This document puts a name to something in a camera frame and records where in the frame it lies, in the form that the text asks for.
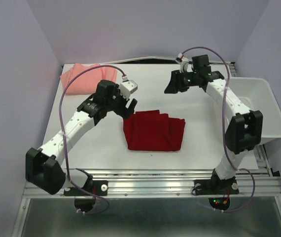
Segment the red skirt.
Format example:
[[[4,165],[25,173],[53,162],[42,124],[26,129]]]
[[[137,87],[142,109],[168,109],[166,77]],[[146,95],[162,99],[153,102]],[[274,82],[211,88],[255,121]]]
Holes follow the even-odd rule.
[[[131,151],[179,151],[184,128],[184,119],[171,118],[159,110],[136,112],[123,120],[123,132]]]

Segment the pink pleated skirt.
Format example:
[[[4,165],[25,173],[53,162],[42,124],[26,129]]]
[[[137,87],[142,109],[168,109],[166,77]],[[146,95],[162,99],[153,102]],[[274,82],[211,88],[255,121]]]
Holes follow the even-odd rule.
[[[69,82],[81,72],[95,67],[100,64],[93,64],[91,66],[84,66],[76,63],[69,70],[60,76],[60,81],[63,88],[69,84]],[[89,72],[84,73],[78,79],[76,79],[67,89],[67,95],[87,95],[96,91],[97,85],[101,80],[108,80],[116,82],[117,70],[110,67],[101,67]]]

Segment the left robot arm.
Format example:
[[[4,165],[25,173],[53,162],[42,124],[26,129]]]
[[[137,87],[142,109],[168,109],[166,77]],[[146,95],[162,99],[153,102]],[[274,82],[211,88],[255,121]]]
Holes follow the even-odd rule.
[[[70,170],[68,152],[89,130],[94,128],[107,113],[114,112],[123,119],[135,111],[136,99],[130,96],[138,89],[132,80],[120,84],[102,80],[96,92],[84,100],[71,119],[60,121],[61,130],[38,149],[30,148],[26,153],[26,181],[54,195],[62,188],[76,188],[86,195],[92,190],[92,176],[84,170]]]

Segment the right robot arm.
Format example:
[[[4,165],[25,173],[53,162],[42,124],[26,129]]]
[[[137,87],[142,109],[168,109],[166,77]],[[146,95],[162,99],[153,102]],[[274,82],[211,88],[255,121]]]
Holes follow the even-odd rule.
[[[211,178],[196,184],[196,195],[220,194],[236,185],[236,172],[249,151],[261,142],[263,114],[246,106],[227,85],[228,79],[212,71],[207,55],[187,59],[182,53],[176,61],[180,69],[171,72],[164,93],[201,88],[221,108],[224,155]]]

